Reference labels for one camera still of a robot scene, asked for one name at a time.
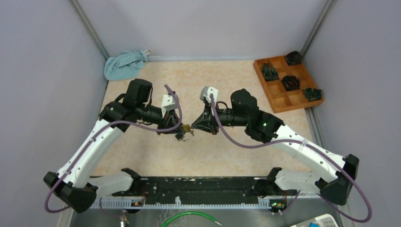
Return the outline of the black cable lock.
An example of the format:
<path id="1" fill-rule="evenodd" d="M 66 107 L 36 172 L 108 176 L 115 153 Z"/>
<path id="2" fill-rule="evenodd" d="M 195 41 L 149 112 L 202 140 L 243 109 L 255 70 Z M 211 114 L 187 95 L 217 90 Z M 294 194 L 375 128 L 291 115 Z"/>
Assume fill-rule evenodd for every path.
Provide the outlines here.
<path id="1" fill-rule="evenodd" d="M 188 139 L 185 137 L 185 135 L 183 135 L 183 134 L 176 134 L 175 137 L 176 137 L 176 139 L 177 139 L 178 141 L 183 141 L 183 142 L 185 142 L 185 141 L 188 140 Z"/>

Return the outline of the brass padlock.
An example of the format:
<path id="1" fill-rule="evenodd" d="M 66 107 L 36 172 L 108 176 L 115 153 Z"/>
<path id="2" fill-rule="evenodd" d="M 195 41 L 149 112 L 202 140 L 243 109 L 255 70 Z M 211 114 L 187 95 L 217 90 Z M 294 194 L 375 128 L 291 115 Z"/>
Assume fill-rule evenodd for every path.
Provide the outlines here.
<path id="1" fill-rule="evenodd" d="M 181 127 L 185 132 L 191 132 L 192 130 L 189 124 L 182 124 Z"/>

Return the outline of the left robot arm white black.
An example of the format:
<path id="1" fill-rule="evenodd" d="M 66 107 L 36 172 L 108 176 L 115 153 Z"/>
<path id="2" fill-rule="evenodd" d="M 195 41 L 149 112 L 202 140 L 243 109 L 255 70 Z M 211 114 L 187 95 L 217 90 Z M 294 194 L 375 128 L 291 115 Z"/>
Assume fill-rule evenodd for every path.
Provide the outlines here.
<path id="1" fill-rule="evenodd" d="M 120 192 L 140 193 L 140 175 L 129 168 L 114 175 L 92 177 L 109 148 L 130 126 L 158 134 L 182 133 L 182 109 L 178 95 L 170 88 L 162 105 L 152 105 L 153 86 L 144 79 L 134 79 L 127 91 L 108 103 L 99 114 L 91 133 L 78 151 L 57 172 L 44 176 L 49 195 L 62 200 L 77 213 L 88 210 L 95 200 Z"/>

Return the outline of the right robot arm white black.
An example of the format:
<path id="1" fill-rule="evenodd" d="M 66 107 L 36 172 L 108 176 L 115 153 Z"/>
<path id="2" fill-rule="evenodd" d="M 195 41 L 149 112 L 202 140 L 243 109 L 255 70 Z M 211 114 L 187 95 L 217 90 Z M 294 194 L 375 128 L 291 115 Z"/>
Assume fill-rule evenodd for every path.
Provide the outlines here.
<path id="1" fill-rule="evenodd" d="M 217 134 L 222 126 L 244 126 L 251 139 L 269 143 L 287 152 L 311 170 L 290 171 L 275 167 L 266 182 L 267 191 L 278 195 L 286 190 L 314 192 L 336 205 L 345 205 L 356 179 L 359 158 L 341 156 L 308 141 L 276 116 L 259 109 L 257 99 L 246 89 L 232 93 L 231 108 L 218 108 L 218 90 L 204 87 L 200 100 L 203 113 L 191 125 L 193 129 Z"/>

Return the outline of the light blue cloth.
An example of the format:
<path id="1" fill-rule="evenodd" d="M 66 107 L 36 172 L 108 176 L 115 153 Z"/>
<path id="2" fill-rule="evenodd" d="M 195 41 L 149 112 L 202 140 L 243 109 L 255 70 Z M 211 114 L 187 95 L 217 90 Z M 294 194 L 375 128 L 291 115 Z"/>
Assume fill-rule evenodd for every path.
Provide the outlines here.
<path id="1" fill-rule="evenodd" d="M 104 67 L 104 77 L 108 81 L 132 79 L 148 62 L 150 49 L 134 52 L 122 52 L 117 57 L 109 57 Z"/>

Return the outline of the dark rosette upper left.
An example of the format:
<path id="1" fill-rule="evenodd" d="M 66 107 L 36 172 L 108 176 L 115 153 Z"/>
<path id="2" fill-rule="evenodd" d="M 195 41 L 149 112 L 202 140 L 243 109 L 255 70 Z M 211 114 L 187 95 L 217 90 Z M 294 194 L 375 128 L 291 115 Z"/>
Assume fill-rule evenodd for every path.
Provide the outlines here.
<path id="1" fill-rule="evenodd" d="M 266 82 L 279 80 L 278 73 L 274 67 L 270 67 L 267 63 L 263 64 L 262 75 Z"/>

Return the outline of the wooden compartment tray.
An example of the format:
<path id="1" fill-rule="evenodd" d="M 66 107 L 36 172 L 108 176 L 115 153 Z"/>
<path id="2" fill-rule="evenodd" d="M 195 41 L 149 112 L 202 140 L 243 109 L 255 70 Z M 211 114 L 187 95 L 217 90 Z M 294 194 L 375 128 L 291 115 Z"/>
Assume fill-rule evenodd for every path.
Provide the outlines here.
<path id="1" fill-rule="evenodd" d="M 262 68 L 264 64 L 267 64 L 269 67 L 275 69 L 275 71 L 278 73 L 278 80 L 265 80 L 262 74 Z M 253 66 L 274 113 L 315 107 L 323 103 L 323 97 L 318 100 L 309 101 L 304 95 L 304 89 L 313 88 L 317 90 L 318 87 L 303 63 L 289 66 L 285 60 L 285 56 L 282 55 L 257 59 L 254 61 Z M 285 89 L 282 79 L 287 75 L 295 76 L 299 79 L 299 89 L 292 91 L 287 91 Z"/>

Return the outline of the dark rosette centre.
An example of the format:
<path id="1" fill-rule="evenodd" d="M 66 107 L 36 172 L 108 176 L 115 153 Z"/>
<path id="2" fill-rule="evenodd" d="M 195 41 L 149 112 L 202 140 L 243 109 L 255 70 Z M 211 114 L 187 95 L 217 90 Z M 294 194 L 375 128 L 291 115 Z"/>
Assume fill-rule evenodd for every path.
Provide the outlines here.
<path id="1" fill-rule="evenodd" d="M 281 83 L 286 91 L 293 91 L 300 89 L 300 80 L 293 75 L 286 75 L 281 80 Z"/>

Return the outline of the dark rosette right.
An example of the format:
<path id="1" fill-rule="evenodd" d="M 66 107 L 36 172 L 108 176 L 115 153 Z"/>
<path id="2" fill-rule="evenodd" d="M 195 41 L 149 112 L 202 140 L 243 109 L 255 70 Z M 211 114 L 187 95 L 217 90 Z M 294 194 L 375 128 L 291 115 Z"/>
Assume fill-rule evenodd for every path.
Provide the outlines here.
<path id="1" fill-rule="evenodd" d="M 323 91 L 320 89 L 308 87 L 303 89 L 303 94 L 308 102 L 321 100 L 323 96 Z"/>

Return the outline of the dark rosette top corner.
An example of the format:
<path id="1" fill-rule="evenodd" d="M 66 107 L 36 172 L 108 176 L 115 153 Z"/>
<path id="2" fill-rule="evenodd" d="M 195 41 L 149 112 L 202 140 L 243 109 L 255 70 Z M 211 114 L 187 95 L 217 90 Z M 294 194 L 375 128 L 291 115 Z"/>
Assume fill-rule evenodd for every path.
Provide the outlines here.
<path id="1" fill-rule="evenodd" d="M 294 66 L 302 63 L 303 56 L 299 51 L 293 51 L 284 56 L 288 66 Z"/>

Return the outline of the white basket corner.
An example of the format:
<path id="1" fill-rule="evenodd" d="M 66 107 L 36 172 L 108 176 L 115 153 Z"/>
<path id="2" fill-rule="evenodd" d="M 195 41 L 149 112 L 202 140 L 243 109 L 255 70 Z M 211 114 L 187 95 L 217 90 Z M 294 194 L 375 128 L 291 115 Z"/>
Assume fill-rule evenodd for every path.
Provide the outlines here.
<path id="1" fill-rule="evenodd" d="M 290 227 L 339 227 L 339 225 L 332 215 L 323 214 L 315 218 L 302 221 Z"/>

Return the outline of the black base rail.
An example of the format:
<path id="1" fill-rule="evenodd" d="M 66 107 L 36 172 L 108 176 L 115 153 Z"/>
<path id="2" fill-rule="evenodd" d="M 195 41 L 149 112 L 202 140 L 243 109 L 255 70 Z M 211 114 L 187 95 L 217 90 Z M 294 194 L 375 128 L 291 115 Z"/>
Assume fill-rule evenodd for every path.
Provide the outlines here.
<path id="1" fill-rule="evenodd" d="M 173 204 L 178 197 L 183 205 L 256 204 L 269 196 L 296 195 L 284 191 L 267 177 L 143 177 L 133 186 L 113 196 L 138 196 L 146 205 Z"/>

